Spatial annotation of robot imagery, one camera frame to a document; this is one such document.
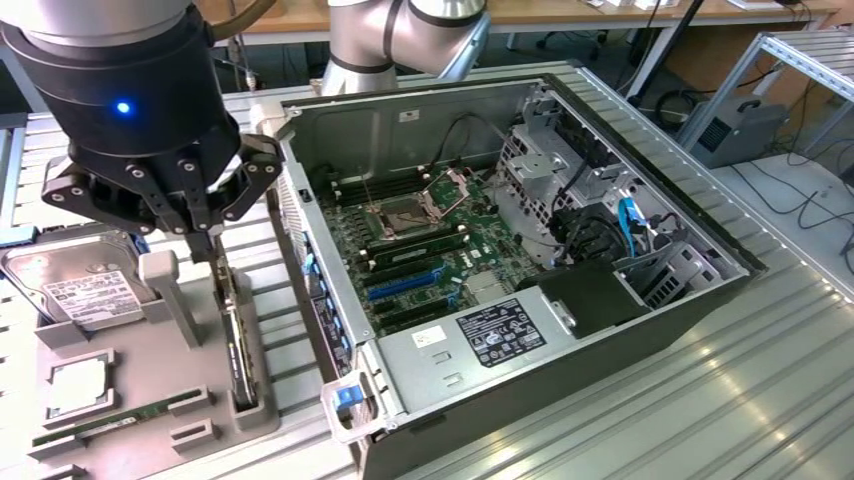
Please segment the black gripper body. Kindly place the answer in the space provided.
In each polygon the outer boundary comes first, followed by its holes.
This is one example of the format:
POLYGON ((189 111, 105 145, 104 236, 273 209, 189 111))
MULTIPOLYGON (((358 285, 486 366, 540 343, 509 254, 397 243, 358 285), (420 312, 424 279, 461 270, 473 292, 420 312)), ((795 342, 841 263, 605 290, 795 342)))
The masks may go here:
POLYGON ((240 134, 200 14, 182 13, 165 32, 122 46, 51 46, 13 26, 2 38, 69 138, 69 160, 93 173, 144 164, 208 230, 206 188, 217 179, 206 174, 206 140, 240 134))

